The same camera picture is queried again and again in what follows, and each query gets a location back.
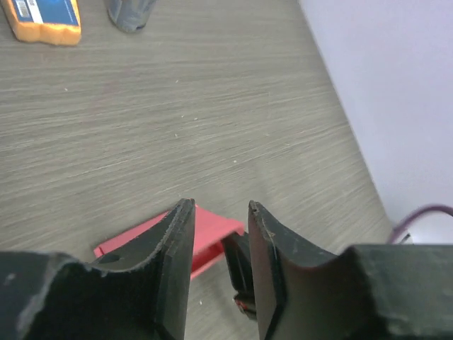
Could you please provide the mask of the silver energy drink can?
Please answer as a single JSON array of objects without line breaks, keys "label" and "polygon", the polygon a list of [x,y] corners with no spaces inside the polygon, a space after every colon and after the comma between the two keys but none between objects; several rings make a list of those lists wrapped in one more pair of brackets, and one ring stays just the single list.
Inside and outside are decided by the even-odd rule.
[{"label": "silver energy drink can", "polygon": [[108,0],[111,22],[125,33],[137,33],[147,24],[156,0]]}]

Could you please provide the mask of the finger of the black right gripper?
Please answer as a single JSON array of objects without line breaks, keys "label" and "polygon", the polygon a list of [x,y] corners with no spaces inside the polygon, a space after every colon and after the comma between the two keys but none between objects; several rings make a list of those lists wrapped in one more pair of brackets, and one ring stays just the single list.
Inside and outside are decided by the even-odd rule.
[{"label": "finger of the black right gripper", "polygon": [[222,246],[231,284],[236,291],[234,302],[241,313],[256,321],[256,302],[248,233],[244,232],[242,235],[237,232],[232,233],[222,240]]}]

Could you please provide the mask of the pink paper box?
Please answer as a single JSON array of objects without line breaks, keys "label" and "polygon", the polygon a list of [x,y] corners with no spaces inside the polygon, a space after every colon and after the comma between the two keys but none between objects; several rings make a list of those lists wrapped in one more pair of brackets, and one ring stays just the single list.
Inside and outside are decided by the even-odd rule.
[{"label": "pink paper box", "polygon": [[[157,225],[168,213],[163,212],[140,225],[132,227],[110,238],[93,250],[95,257],[116,250],[140,234]],[[222,240],[230,234],[244,234],[245,224],[231,218],[216,215],[199,206],[195,207],[195,239],[193,245],[193,263],[190,277],[194,279],[212,267],[224,257]]]}]

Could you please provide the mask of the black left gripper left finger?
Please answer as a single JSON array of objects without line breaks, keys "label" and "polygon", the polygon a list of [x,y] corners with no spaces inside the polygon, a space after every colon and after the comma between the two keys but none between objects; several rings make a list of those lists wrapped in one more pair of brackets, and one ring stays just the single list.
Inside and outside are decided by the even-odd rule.
[{"label": "black left gripper left finger", "polygon": [[2,339],[183,339],[195,202],[86,263],[61,252],[1,253]]}]

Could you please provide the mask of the orange sponge blue label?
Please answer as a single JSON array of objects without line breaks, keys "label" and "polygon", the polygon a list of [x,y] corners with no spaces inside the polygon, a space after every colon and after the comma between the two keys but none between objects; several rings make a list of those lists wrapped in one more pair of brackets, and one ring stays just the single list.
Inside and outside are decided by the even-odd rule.
[{"label": "orange sponge blue label", "polygon": [[1,7],[22,42],[75,46],[81,40],[76,0],[1,0]]}]

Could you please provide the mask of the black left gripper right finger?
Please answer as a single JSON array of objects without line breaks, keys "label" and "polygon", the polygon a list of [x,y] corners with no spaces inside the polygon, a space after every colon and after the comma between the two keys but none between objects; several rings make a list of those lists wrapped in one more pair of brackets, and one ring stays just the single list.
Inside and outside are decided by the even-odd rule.
[{"label": "black left gripper right finger", "polygon": [[451,339],[452,247],[355,244],[335,255],[248,206],[262,339]]}]

